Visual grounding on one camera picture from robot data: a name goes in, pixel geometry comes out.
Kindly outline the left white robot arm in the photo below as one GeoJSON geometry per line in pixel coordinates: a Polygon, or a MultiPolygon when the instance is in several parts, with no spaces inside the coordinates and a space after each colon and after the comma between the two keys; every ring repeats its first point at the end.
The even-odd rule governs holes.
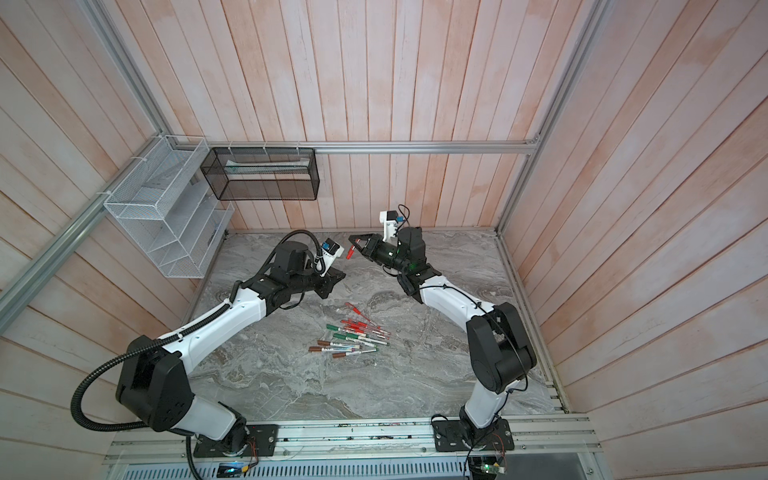
{"type": "Polygon", "coordinates": [[[321,244],[318,255],[300,242],[280,243],[265,270],[235,283],[218,307],[156,340],[141,336],[133,341],[133,356],[122,364],[117,401],[157,432],[197,435],[229,452],[241,451],[248,435],[246,419],[196,395],[190,373],[235,334],[277,310],[297,307],[307,293],[327,298],[345,276],[332,266],[343,253],[331,239],[321,244]]]}

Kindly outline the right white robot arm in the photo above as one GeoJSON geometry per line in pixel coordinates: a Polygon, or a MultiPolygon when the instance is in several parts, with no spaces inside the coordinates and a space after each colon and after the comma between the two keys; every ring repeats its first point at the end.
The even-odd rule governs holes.
{"type": "Polygon", "coordinates": [[[455,286],[426,258],[419,227],[404,227],[390,243],[382,234],[352,235],[352,247],[366,259],[394,272],[404,293],[463,328],[476,383],[457,421],[442,420],[433,428],[436,448],[449,451],[448,441],[462,451],[498,434],[500,414],[509,395],[527,389],[537,357],[517,308],[491,304],[455,286]]]}

